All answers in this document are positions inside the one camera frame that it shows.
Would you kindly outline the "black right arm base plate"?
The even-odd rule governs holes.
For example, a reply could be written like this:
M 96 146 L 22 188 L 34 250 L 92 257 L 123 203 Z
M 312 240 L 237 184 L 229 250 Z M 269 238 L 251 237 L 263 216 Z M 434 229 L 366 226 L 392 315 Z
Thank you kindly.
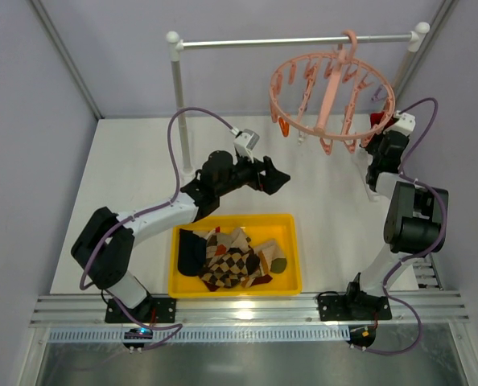
M 387 297 L 362 294 L 356 299 L 346 294 L 320 294 L 317 298 L 319 318 L 322 322 L 387 321 L 392 313 Z

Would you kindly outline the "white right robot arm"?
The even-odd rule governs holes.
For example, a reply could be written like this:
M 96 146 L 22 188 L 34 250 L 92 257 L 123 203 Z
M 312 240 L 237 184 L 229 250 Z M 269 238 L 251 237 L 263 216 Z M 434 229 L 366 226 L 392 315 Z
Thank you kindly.
M 448 192 L 406 179 L 399 170 L 410 137 L 387 130 L 365 147 L 372 156 L 368 189 L 389 199 L 384 245 L 377 257 L 348 284 L 344 304 L 352 319 L 389 319 L 386 290 L 410 262 L 439 250 L 445 239 Z

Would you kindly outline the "navy blue sock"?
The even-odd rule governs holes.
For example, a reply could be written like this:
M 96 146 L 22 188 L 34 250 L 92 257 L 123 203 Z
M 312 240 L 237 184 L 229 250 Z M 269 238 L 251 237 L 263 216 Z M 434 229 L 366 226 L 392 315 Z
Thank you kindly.
M 207 241 L 192 231 L 179 230 L 177 269 L 186 277 L 195 277 L 206 261 Z

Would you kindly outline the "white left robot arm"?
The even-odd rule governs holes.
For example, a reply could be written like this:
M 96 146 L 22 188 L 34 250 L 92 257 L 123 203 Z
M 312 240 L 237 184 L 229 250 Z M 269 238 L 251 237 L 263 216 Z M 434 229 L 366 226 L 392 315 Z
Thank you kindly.
M 290 179 L 269 157 L 258 160 L 214 151 L 195 178 L 163 203 L 122 214 L 108 207 L 97 209 L 74 242 L 71 255 L 83 269 L 83 279 L 90 279 L 127 309 L 134 309 L 148 295 L 129 271 L 135 246 L 171 228 L 209 216 L 220 206 L 222 196 L 243 186 L 272 195 Z

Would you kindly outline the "beige striped sock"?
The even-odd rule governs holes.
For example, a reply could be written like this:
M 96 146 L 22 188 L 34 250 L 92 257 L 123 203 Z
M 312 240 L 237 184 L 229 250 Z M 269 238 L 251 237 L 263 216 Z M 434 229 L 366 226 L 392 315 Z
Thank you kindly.
M 268 240 L 256 246 L 254 252 L 259 257 L 262 275 L 280 274 L 286 270 L 286 255 L 276 240 Z

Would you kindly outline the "orange brown argyle sock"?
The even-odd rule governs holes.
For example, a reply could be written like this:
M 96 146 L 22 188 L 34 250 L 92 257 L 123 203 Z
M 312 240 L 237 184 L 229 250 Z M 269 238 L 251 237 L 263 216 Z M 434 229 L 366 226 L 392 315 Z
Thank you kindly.
M 242 228 L 234 228 L 230 233 L 214 231 L 207 238 L 206 258 L 221 257 L 232 249 L 238 249 L 241 253 L 250 250 L 250 238 Z

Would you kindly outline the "red sock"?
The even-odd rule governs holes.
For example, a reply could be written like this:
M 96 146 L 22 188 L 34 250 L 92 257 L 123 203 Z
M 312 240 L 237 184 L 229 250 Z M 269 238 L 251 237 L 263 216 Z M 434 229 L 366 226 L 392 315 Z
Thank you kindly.
M 381 121 L 384 119 L 385 114 L 383 112 L 379 113 L 371 113 L 369 115 L 369 121 L 371 127 L 377 126 L 381 123 Z

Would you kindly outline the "pink round clip hanger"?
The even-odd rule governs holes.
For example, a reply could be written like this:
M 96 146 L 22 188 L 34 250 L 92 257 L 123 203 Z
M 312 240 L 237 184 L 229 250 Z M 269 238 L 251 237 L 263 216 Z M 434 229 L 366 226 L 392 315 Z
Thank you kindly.
M 270 79 L 270 117 L 279 125 L 283 136 L 294 128 L 300 133 L 319 139 L 325 154 L 332 153 L 336 142 L 344 144 L 349 153 L 359 145 L 366 145 L 393 119 L 396 98 L 389 81 L 372 65 L 356 58 L 360 43 L 352 30 L 343 31 L 346 43 L 339 43 L 332 51 L 317 51 L 296 56 L 282 63 Z M 302 69 L 304 88 L 299 106 L 294 113 L 282 106 L 282 91 L 295 82 Z M 380 119 L 361 133 L 351 131 L 353 118 L 361 94 L 378 84 L 385 91 Z M 340 88 L 349 86 L 350 92 L 343 105 L 343 121 L 340 129 L 330 130 L 328 121 L 336 103 L 340 101 Z

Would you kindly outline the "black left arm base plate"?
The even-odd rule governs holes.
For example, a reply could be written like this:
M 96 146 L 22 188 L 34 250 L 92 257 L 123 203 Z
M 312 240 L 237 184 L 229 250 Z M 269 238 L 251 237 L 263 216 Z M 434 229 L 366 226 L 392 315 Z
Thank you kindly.
M 174 298 L 149 296 L 133 309 L 125 310 L 138 322 L 153 325 L 157 323 L 173 323 L 175 321 L 176 300 Z M 123 312 L 115 299 L 107 302 L 105 323 L 118 324 L 132 322 Z

